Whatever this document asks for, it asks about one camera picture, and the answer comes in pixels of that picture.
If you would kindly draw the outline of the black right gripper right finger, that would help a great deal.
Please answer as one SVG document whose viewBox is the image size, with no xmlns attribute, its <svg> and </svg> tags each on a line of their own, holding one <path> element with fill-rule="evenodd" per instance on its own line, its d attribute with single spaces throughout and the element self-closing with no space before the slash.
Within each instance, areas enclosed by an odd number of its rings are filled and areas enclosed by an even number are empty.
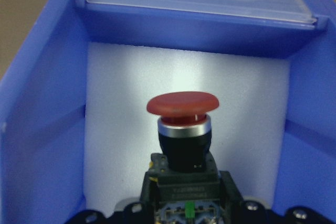
<svg viewBox="0 0 336 224">
<path fill-rule="evenodd" d="M 235 206 L 243 201 L 230 172 L 220 171 L 220 203 L 222 206 Z"/>
</svg>

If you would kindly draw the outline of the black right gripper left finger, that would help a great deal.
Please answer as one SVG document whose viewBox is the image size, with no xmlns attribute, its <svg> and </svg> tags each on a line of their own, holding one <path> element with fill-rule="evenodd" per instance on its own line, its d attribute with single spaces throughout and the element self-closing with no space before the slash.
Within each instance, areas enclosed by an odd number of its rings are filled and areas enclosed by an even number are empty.
<svg viewBox="0 0 336 224">
<path fill-rule="evenodd" d="M 160 201 L 160 191 L 158 188 L 158 178 L 150 172 L 145 172 L 140 194 L 140 201 L 157 207 Z"/>
</svg>

